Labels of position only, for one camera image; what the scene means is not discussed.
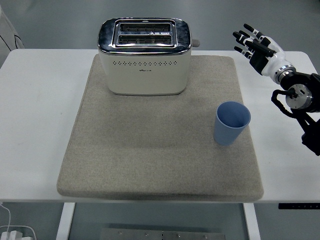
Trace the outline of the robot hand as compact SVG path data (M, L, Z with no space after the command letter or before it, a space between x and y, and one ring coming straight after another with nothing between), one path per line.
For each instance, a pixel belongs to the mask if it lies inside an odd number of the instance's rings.
M276 70L288 63L285 61L285 53L282 48L269 36L264 35L254 27L244 24L248 30L235 31L232 35L239 46L234 50L241 53L249 60L253 69L262 76L273 77Z

